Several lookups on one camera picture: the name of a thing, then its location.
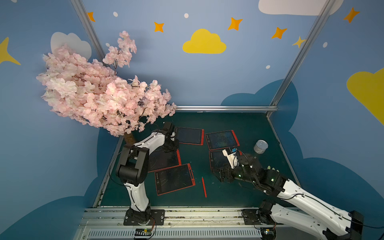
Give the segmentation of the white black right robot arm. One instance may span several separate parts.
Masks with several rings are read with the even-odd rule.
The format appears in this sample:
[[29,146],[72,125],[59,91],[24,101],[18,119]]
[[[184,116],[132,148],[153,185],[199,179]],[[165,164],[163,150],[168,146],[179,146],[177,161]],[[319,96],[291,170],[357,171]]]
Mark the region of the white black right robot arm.
[[283,224],[321,240],[362,239],[364,216],[356,211],[338,209],[308,193],[277,170],[263,168],[251,155],[210,153],[210,168],[221,182],[239,180],[250,183],[267,196],[276,197],[297,207],[293,211],[264,200],[256,210],[243,210],[246,225]]

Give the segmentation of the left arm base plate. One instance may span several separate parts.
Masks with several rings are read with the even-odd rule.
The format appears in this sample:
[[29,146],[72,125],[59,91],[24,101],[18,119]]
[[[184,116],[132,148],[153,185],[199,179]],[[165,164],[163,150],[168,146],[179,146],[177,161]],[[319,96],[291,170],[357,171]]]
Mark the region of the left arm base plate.
[[164,210],[151,210],[151,212],[138,212],[132,209],[126,211],[124,226],[162,226],[165,220]]

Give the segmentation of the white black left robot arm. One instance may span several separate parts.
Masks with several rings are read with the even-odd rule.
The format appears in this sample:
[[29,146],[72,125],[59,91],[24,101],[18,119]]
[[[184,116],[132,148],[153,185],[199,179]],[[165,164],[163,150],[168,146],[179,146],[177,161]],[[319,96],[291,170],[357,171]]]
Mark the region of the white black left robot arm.
[[150,155],[159,147],[164,152],[173,152],[179,148],[174,124],[165,122],[162,129],[153,131],[144,140],[135,144],[126,144],[122,155],[119,157],[116,176],[127,189],[131,200],[128,210],[129,222],[133,221],[144,225],[151,219],[151,207],[146,194],[145,179],[148,175]]

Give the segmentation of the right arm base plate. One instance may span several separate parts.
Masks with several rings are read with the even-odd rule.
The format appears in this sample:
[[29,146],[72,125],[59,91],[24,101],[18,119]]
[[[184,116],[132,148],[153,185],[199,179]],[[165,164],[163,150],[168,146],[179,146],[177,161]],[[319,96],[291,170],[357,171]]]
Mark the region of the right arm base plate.
[[244,209],[242,210],[242,218],[245,225],[274,225],[275,222],[271,216],[259,209]]

